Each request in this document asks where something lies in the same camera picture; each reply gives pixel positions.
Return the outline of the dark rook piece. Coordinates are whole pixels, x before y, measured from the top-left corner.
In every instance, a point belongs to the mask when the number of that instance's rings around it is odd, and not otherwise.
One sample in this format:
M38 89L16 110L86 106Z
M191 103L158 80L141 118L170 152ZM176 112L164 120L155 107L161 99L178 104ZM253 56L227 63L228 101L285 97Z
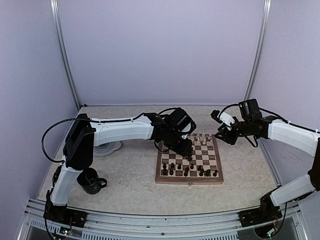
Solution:
M162 174L163 174L164 176L167 176L167 175L168 175L168 170L167 170L166 168L164 168L164 169L162 170Z
M206 170L205 176L206 176L206 177L210 177L210 176L211 176L211 170L210 170L210 169L207 169L207 170Z

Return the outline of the dark bishop piece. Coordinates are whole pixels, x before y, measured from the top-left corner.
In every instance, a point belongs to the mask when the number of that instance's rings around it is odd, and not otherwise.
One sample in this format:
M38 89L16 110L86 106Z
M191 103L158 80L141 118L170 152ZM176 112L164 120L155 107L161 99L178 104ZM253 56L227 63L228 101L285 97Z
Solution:
M199 174L198 174L198 175L199 175L200 177L202 177L202 176L204 175L204 169L203 169L203 166L202 166L202 165L199 166L198 171L199 171Z

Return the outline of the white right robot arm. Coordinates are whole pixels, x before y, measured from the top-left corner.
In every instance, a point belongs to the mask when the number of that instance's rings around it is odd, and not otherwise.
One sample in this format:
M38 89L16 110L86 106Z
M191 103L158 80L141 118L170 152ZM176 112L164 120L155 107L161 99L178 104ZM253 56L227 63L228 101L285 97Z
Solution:
M302 200L320 190L320 131L294 124L275 112L259 107L255 98L241 101L236 106L242 120L226 113L227 107L212 111L211 118L220 124L214 135L217 139L234 145L238 138L263 138L303 152L312 160L308 171L263 195L259 207L239 212L241 225L247 227L281 218L280 207L283 204Z

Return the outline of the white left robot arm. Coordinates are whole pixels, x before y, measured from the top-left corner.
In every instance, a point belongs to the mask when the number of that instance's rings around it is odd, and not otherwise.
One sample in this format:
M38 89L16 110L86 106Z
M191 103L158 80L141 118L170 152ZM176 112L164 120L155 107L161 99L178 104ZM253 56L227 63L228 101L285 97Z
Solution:
M57 221L70 218L67 208L69 195L75 182L79 182L88 194L95 195L107 186L104 178L90 169L94 148L127 140L151 140L162 142L169 150L192 157L192 141L187 138L196 129L196 123L180 107L170 114L149 112L130 118L99 119L79 114L71 118L72 126L65 138L62 160L47 192L47 209Z

